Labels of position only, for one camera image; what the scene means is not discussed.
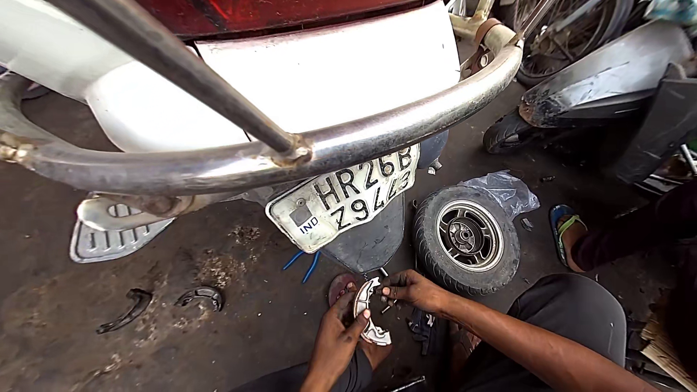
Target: license plate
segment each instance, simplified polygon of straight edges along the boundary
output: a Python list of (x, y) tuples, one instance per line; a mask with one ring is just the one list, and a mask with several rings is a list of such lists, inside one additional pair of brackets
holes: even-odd
[(307, 180), (266, 205), (266, 215), (300, 249), (313, 253), (370, 222), (414, 185), (419, 145)]

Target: plastic bag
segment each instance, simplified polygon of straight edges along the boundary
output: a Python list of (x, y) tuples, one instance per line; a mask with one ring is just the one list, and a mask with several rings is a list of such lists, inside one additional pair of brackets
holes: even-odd
[(539, 207), (537, 196), (521, 179), (508, 174), (508, 170), (489, 173), (483, 177), (462, 181), (457, 185), (468, 186), (490, 196), (491, 199), (496, 200), (510, 219)]

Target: blue pliers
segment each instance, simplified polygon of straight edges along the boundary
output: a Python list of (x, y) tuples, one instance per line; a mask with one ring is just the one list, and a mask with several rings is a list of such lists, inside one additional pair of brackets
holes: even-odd
[[(303, 252), (303, 251), (297, 252), (296, 255), (291, 258), (291, 261), (287, 262), (286, 265), (283, 266), (283, 271), (287, 270), (288, 267), (291, 266), (291, 264), (296, 262), (298, 257), (300, 257), (304, 254), (305, 254), (305, 252)], [(317, 260), (319, 260), (319, 255), (321, 255), (321, 254), (322, 254), (322, 252), (320, 252), (319, 250), (314, 253), (314, 259), (312, 260), (312, 265), (309, 266), (309, 269), (305, 273), (305, 277), (302, 279), (303, 283), (307, 282), (307, 279), (312, 274), (312, 271), (314, 271), (314, 267), (317, 266)]]

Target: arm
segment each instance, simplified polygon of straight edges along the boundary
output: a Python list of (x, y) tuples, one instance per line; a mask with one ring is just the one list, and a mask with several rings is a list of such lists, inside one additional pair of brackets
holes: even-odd
[(557, 391), (657, 391), (573, 340), (449, 293), (415, 271), (383, 284), (384, 295), (464, 326)]

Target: dark trousers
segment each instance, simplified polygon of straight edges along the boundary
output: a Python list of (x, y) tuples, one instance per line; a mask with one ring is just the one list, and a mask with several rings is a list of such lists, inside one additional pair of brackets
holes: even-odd
[[(622, 307), (594, 280), (571, 273), (540, 279), (513, 303), (508, 315), (574, 340), (618, 365), (625, 361), (627, 326)], [(234, 389), (297, 391), (307, 364), (266, 375)], [(372, 377), (370, 364), (357, 350), (333, 391), (361, 391)], [(550, 391), (544, 382), (485, 342), (467, 361), (461, 391)]]
[(666, 330), (682, 365), (697, 377), (697, 246), (680, 240), (697, 236), (697, 181), (678, 186), (657, 201), (589, 230), (572, 248), (584, 271), (656, 246), (674, 244), (671, 259), (679, 266), (676, 288), (666, 312)]

